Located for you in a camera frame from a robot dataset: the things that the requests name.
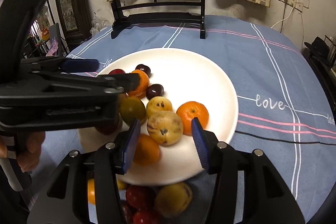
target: metal screw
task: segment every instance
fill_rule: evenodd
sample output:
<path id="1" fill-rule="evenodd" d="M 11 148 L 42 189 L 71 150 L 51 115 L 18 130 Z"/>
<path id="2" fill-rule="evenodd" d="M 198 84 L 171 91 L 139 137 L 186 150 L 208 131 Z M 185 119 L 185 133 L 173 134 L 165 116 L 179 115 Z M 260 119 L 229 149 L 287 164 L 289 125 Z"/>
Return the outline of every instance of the metal screw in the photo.
<path id="1" fill-rule="evenodd" d="M 262 156 L 262 155 L 264 154 L 264 152 L 263 152 L 262 150 L 260 150 L 260 149 L 256 149 L 256 150 L 254 150 L 254 153 L 255 153 L 258 157 L 260 157 L 260 156 Z"/>
<path id="2" fill-rule="evenodd" d="M 70 152 L 69 152 L 69 156 L 70 156 L 71 158 L 74 158 L 74 157 L 78 156 L 78 151 L 77 151 L 77 150 L 72 150 L 72 151 L 70 151 Z"/>
<path id="3" fill-rule="evenodd" d="M 105 76 L 104 79 L 105 79 L 105 80 L 115 80 L 114 77 L 109 77 L 109 76 Z"/>
<path id="4" fill-rule="evenodd" d="M 116 146 L 116 144 L 115 144 L 115 143 L 112 143 L 112 142 L 107 143 L 107 144 L 105 145 L 105 147 L 106 147 L 107 149 L 113 149 L 113 148 L 115 148 L 115 146 Z"/>
<path id="5" fill-rule="evenodd" d="M 217 143 L 217 147 L 220 148 L 220 149 L 224 149 L 224 148 L 227 147 L 227 144 L 224 143 L 224 142 L 219 142 L 219 143 Z"/>
<path id="6" fill-rule="evenodd" d="M 119 90 L 113 88 L 106 88 L 104 89 L 105 93 L 119 93 Z"/>

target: green fruit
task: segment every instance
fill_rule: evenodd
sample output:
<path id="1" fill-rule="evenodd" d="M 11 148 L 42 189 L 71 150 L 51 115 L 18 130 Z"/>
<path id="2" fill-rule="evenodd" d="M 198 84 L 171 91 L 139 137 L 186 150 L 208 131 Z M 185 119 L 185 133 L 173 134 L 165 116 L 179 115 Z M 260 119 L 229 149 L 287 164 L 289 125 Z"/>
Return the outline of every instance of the green fruit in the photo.
<path id="1" fill-rule="evenodd" d="M 176 217 L 187 209 L 192 198 L 193 192 L 184 182 L 167 185 L 158 192 L 154 207 L 164 217 Z"/>
<path id="2" fill-rule="evenodd" d="M 155 96 L 147 103 L 146 112 L 148 119 L 158 111 L 173 111 L 171 102 L 163 96 Z"/>
<path id="3" fill-rule="evenodd" d="M 131 126 L 135 119 L 139 119 L 143 124 L 146 121 L 146 108 L 139 98 L 127 97 L 121 102 L 120 115 L 128 126 Z"/>

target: white plate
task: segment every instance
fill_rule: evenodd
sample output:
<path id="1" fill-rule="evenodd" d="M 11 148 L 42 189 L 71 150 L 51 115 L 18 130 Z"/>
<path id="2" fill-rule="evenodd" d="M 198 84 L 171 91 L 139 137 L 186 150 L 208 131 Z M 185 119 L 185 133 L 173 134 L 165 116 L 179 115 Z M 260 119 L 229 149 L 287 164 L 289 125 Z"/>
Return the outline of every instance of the white plate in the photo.
<path id="1" fill-rule="evenodd" d="M 197 101 L 209 111 L 206 130 L 216 134 L 218 140 L 229 143 L 236 129 L 238 100 L 235 88 L 226 73 L 208 58 L 176 48 L 154 48 L 135 52 L 122 57 L 99 74 L 108 74 L 113 69 L 132 72 L 138 64 L 152 70 L 150 84 L 161 84 L 164 96 L 173 105 L 173 110 L 185 102 Z M 147 98 L 142 99 L 145 106 Z M 147 122 L 141 133 L 146 133 Z M 122 130 L 128 126 L 123 123 Z M 78 129 L 81 144 L 86 152 L 95 151 L 115 134 L 104 136 L 95 128 Z M 191 178 L 202 171 L 193 138 L 183 135 L 181 140 L 169 147 L 160 146 L 161 159 L 158 163 L 140 167 L 134 163 L 120 180 L 135 185 L 167 185 Z"/>

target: plastic bag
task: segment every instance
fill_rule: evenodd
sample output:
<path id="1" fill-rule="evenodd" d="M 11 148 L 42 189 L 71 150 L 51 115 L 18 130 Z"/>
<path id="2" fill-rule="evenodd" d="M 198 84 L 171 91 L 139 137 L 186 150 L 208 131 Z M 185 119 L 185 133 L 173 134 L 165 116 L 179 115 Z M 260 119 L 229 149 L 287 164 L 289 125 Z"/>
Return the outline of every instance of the plastic bag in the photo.
<path id="1" fill-rule="evenodd" d="M 111 23 L 105 18 L 105 17 L 98 17 L 95 16 L 91 21 L 92 28 L 90 30 L 90 33 L 94 36 L 96 33 L 100 32 L 102 29 L 111 26 Z"/>
<path id="2" fill-rule="evenodd" d="M 51 47 L 50 47 L 49 52 L 46 54 L 46 56 L 52 56 L 55 52 L 57 53 L 57 50 L 58 50 L 58 42 L 55 37 L 51 41 Z"/>

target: white cable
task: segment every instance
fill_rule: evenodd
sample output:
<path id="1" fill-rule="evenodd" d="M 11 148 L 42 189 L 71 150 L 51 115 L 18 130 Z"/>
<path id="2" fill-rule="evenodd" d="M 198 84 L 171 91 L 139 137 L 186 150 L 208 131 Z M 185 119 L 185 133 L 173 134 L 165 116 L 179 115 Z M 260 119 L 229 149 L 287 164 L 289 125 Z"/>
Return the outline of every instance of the white cable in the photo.
<path id="1" fill-rule="evenodd" d="M 293 8 L 292 8 L 292 10 L 291 10 L 291 12 L 289 13 L 289 16 L 288 17 L 286 17 L 285 19 L 283 19 L 283 20 L 280 20 L 279 22 L 277 22 L 276 24 L 274 24 L 272 27 L 271 27 L 271 29 L 273 29 L 273 27 L 275 26 L 275 25 L 277 25 L 278 23 L 280 23 L 280 22 L 282 22 L 282 21 L 285 21 L 285 20 L 287 20 L 290 16 L 291 16 L 291 14 L 292 14 L 292 12 L 293 12 L 293 10 L 294 10 L 294 6 L 293 6 Z"/>

